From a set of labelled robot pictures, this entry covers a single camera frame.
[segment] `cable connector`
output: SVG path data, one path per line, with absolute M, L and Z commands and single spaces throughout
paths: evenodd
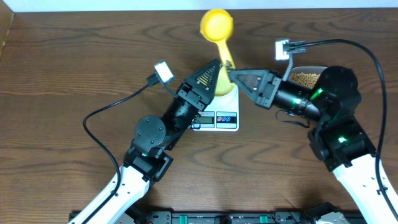
M 177 95 L 166 86 L 166 84 L 173 80 L 174 75 L 172 71 L 169 69 L 167 63 L 164 60 L 161 60 L 155 64 L 155 73 L 147 78 L 147 83 L 149 86 L 154 86 L 160 83 L 166 91 L 174 97 L 177 97 Z
M 289 39 L 279 39 L 275 41 L 275 59 L 289 60 L 290 55 L 307 52 L 305 47 L 298 47 L 305 41 L 291 42 Z

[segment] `yellow scoop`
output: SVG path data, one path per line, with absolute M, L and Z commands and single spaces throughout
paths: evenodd
M 202 17 L 200 21 L 200 32 L 206 40 L 214 42 L 218 46 L 221 61 L 226 65 L 227 61 L 235 68 L 231 53 L 228 50 L 226 41 L 231 37 L 233 32 L 233 19 L 223 9 L 212 9 Z M 216 96 L 223 96 L 229 93 L 234 88 L 234 83 L 231 83 L 226 67 L 220 70 L 218 74 L 218 81 L 216 87 Z

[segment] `green terminal block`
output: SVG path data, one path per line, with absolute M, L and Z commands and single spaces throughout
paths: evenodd
M 187 215 L 180 215 L 180 224 L 188 224 L 188 216 Z
M 268 223 L 268 216 L 266 215 L 260 216 L 260 223 Z

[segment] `ladle handle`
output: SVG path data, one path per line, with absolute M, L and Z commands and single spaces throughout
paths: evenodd
M 221 40 L 217 42 L 218 52 L 220 53 L 221 61 L 226 65 L 226 61 L 231 62 L 232 68 L 235 69 L 235 63 L 232 59 L 231 53 L 229 52 L 228 46 L 226 45 L 226 40 Z

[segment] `green led light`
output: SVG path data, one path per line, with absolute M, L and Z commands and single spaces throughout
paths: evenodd
M 293 103 L 300 104 L 300 103 L 301 103 L 301 100 L 295 98 L 295 99 L 293 99 Z
M 268 216 L 261 215 L 260 216 L 260 223 L 268 223 Z
M 188 224 L 188 216 L 180 215 L 180 224 Z
M 344 138 L 344 137 L 340 137 L 340 138 L 338 138 L 338 141 L 339 141 L 340 143 L 343 143 L 343 142 L 347 141 L 347 139 Z
M 316 98 L 317 96 L 319 96 L 319 94 L 321 94 L 321 92 L 323 92 L 323 90 L 321 88 L 319 88 L 312 96 L 311 96 L 311 100 L 313 100 L 314 98 Z

